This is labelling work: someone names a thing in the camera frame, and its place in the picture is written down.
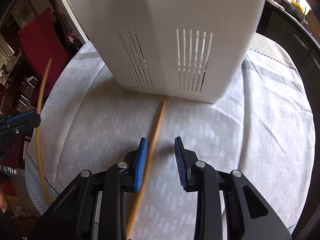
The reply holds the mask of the person left hand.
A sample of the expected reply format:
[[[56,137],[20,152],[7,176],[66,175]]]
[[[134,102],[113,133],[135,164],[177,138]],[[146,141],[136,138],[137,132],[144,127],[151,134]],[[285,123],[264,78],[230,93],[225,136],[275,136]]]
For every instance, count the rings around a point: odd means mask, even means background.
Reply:
[[[7,210],[8,202],[7,197],[3,191],[3,189],[0,189],[0,209],[3,213]]]

